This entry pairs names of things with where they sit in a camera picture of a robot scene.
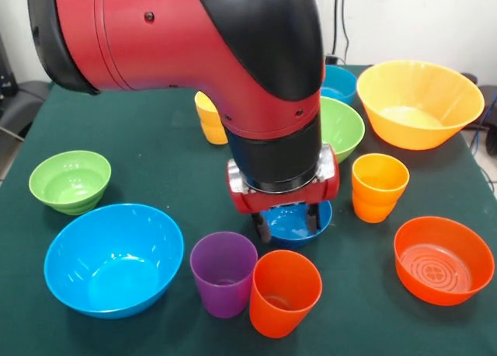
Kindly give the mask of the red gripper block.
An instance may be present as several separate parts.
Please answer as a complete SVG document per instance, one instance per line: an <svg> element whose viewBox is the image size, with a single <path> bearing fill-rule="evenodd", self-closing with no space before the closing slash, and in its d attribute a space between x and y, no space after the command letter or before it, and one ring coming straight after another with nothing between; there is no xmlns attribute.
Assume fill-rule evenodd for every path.
<svg viewBox="0 0 497 356"><path fill-rule="evenodd" d="M309 204L306 213L306 222L309 232L317 232L320 226L319 204L322 201L334 199L339 192L339 167L335 166L333 176L326 173L327 178L318 177L307 185L295 191L269 194L254 190L245 182L237 165L228 165L228 189L235 207L242 214L251 214L252 223L260 240L268 243L271 231L264 217L259 213L270 208L286 204Z"/></svg>

